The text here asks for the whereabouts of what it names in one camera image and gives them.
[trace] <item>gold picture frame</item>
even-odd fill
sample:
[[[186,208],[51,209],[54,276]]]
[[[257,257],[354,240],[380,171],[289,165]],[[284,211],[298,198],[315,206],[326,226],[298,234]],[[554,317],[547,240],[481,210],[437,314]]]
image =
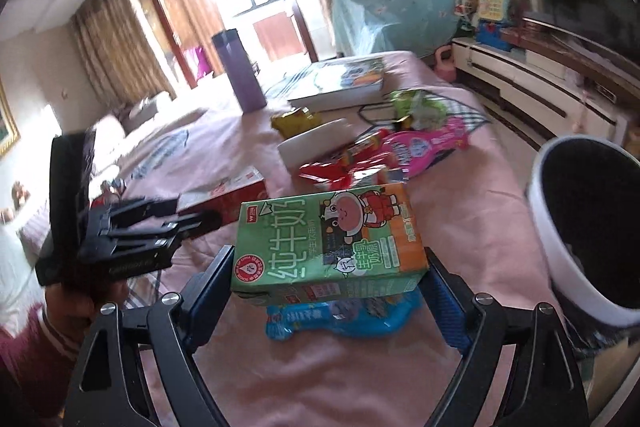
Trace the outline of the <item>gold picture frame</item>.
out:
[[[6,101],[0,78],[0,158],[7,154],[19,139],[20,133]]]

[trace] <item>silver bolt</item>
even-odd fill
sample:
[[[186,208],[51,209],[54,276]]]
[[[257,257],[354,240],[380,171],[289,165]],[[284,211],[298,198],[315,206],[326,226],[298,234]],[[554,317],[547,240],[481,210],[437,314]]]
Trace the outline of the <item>silver bolt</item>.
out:
[[[114,311],[116,311],[117,306],[112,302],[107,302],[102,308],[100,308],[100,313],[102,315],[111,315]]]
[[[479,293],[476,295],[476,302],[482,304],[482,306],[488,306],[489,304],[493,304],[494,298],[488,293]]]
[[[180,295],[173,292],[167,293],[166,295],[162,296],[162,304],[164,304],[165,306],[172,306],[179,300]]]
[[[545,315],[552,315],[554,312],[554,307],[548,302],[540,302],[538,309]]]

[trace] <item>human hand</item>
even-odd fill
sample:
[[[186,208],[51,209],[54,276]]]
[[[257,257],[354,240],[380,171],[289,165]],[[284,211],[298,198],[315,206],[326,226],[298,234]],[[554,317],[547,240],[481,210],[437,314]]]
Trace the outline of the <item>human hand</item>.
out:
[[[55,284],[45,290],[47,318],[59,333],[80,344],[103,304],[115,302],[121,306],[128,294],[126,281],[111,283],[103,293],[104,299],[96,303],[85,293]]]

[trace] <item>green milk carton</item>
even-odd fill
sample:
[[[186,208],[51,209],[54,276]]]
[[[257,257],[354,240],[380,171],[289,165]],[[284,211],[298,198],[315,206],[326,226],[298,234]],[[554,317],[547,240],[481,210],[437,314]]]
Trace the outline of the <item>green milk carton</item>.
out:
[[[231,289],[259,306],[395,295],[428,269],[404,184],[243,203]]]

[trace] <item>purple cylinder bottle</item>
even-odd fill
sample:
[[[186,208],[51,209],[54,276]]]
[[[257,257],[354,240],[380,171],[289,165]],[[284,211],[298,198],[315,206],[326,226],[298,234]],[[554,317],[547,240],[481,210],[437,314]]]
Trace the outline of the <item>purple cylinder bottle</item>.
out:
[[[231,82],[242,112],[249,113],[265,107],[267,100],[255,78],[254,68],[238,36],[238,30],[224,30],[214,35],[211,40],[225,67],[226,76]]]

